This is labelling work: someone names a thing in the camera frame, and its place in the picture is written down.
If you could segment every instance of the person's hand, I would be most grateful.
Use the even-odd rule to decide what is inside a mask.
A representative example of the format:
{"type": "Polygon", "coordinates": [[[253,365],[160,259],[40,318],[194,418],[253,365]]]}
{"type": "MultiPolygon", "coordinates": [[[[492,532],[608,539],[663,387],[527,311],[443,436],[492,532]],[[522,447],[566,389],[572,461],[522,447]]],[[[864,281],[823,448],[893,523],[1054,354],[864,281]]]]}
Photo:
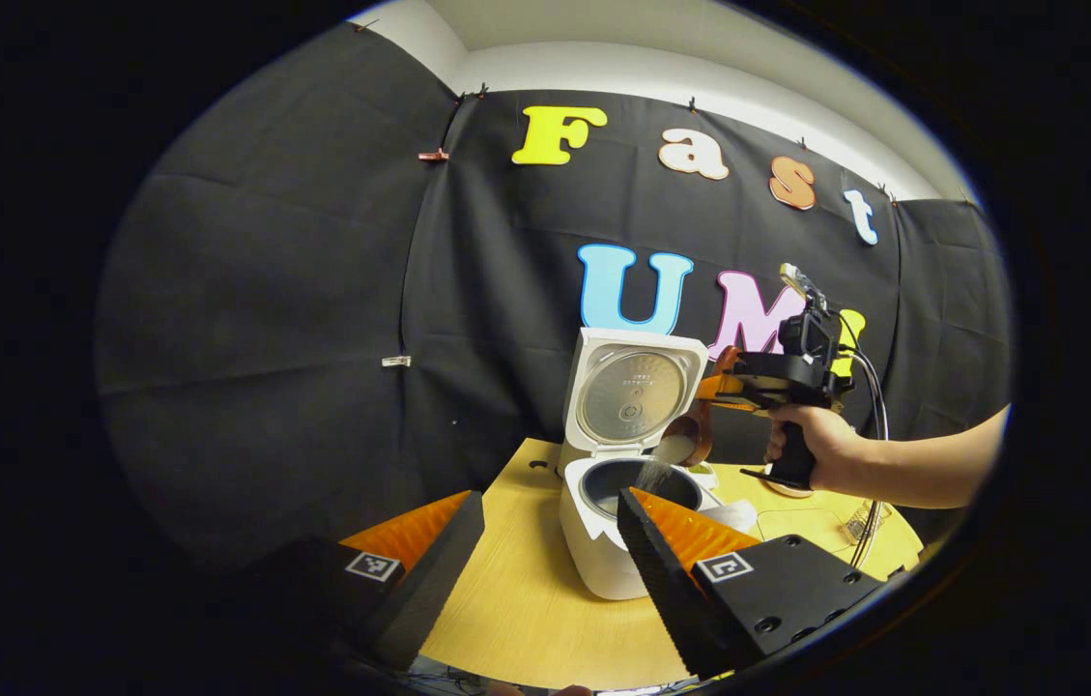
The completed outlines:
{"type": "Polygon", "coordinates": [[[868,441],[831,410],[786,404],[770,409],[769,416],[774,419],[774,430],[769,433],[765,461],[772,463],[781,458],[781,448],[784,446],[781,424],[799,423],[802,427],[802,439],[816,458],[816,467],[811,471],[811,488],[814,490],[831,489],[837,477],[867,458],[868,441]]]}
{"type": "MultiPolygon", "coordinates": [[[[508,683],[489,682],[489,696],[524,696],[524,692],[518,691],[508,683]]],[[[592,691],[587,686],[567,686],[561,692],[554,692],[554,696],[592,696],[592,691]]]]}

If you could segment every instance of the table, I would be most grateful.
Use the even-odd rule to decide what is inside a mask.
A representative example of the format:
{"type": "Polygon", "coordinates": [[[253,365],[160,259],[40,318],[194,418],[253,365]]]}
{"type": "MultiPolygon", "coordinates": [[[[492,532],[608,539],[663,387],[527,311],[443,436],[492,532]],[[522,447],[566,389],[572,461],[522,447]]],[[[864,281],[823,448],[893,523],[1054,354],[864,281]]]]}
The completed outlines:
{"type": "MultiPolygon", "coordinates": [[[[582,683],[611,691],[687,679],[651,599],[600,599],[579,579],[559,523],[563,482],[549,467],[531,466],[553,463],[560,451],[524,441],[483,494],[487,529],[420,652],[469,673],[546,688],[582,683]]],[[[853,556],[841,526],[862,499],[789,497],[739,472],[743,464],[712,466],[722,503],[745,499],[756,507],[753,537],[796,532],[842,560],[853,556]]],[[[922,550],[901,514],[885,509],[862,568],[878,580],[913,567],[922,550]]]]}

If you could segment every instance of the letter a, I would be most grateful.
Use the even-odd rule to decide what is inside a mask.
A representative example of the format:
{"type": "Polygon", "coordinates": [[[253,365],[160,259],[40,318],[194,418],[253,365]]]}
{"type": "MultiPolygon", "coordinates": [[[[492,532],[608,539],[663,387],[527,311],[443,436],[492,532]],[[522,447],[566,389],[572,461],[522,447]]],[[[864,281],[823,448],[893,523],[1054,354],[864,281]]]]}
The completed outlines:
{"type": "Polygon", "coordinates": [[[672,128],[661,133],[666,145],[656,152],[661,164],[676,172],[699,172],[711,180],[722,180],[730,176],[730,170],[721,161],[721,145],[703,132],[687,131],[683,128],[672,128]],[[684,140],[691,143],[683,145],[684,140]]]}

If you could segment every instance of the cable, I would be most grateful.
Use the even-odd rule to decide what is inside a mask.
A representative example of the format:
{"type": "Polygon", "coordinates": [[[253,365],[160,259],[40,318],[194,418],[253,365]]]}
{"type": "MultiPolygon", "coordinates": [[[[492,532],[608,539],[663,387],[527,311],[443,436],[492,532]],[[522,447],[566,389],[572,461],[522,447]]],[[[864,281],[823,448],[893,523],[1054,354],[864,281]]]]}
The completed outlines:
{"type": "MultiPolygon", "coordinates": [[[[875,373],[875,367],[872,365],[863,351],[855,347],[854,351],[851,352],[851,358],[859,362],[859,368],[863,369],[864,375],[867,376],[867,384],[871,386],[872,391],[872,410],[876,419],[876,435],[882,440],[889,439],[889,413],[884,405],[884,393],[880,388],[880,375],[875,373]]],[[[854,547],[854,554],[851,556],[850,564],[854,565],[855,568],[862,567],[864,561],[871,555],[872,545],[875,542],[875,535],[880,528],[880,509],[882,503],[879,501],[873,501],[867,509],[867,520],[863,524],[863,531],[859,533],[859,544],[854,547]]]]}
{"type": "MultiPolygon", "coordinates": [[[[855,334],[854,327],[852,327],[850,325],[849,321],[846,321],[846,317],[840,312],[837,312],[837,319],[840,319],[841,323],[843,325],[846,325],[846,331],[850,331],[850,340],[853,340],[853,343],[854,343],[854,347],[853,348],[850,348],[849,345],[841,345],[841,343],[838,343],[837,347],[841,348],[843,351],[847,351],[847,352],[863,352],[863,347],[862,347],[862,345],[859,345],[859,335],[855,334]]],[[[863,357],[866,358],[866,356],[867,355],[865,352],[863,352],[863,357]]],[[[867,361],[867,367],[872,370],[872,374],[875,375],[875,367],[872,365],[872,361],[867,361]]],[[[880,376],[876,375],[875,380],[876,380],[876,383],[879,383],[880,382],[880,376]]]]}

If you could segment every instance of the blue letter u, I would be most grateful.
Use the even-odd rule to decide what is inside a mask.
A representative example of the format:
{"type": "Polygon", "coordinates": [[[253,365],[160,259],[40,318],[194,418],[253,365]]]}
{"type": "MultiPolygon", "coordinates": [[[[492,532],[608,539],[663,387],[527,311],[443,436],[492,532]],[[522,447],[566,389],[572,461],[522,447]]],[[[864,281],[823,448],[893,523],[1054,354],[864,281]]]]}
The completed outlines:
{"type": "Polygon", "coordinates": [[[584,261],[584,291],[579,317],[590,328],[647,331],[669,335],[679,321],[682,277],[695,267],[691,259],[678,254],[652,254],[647,264],[656,268],[656,305],[652,316],[633,322],[622,316],[622,289],[626,268],[635,263],[635,252],[611,243],[589,243],[579,248],[584,261]]]}

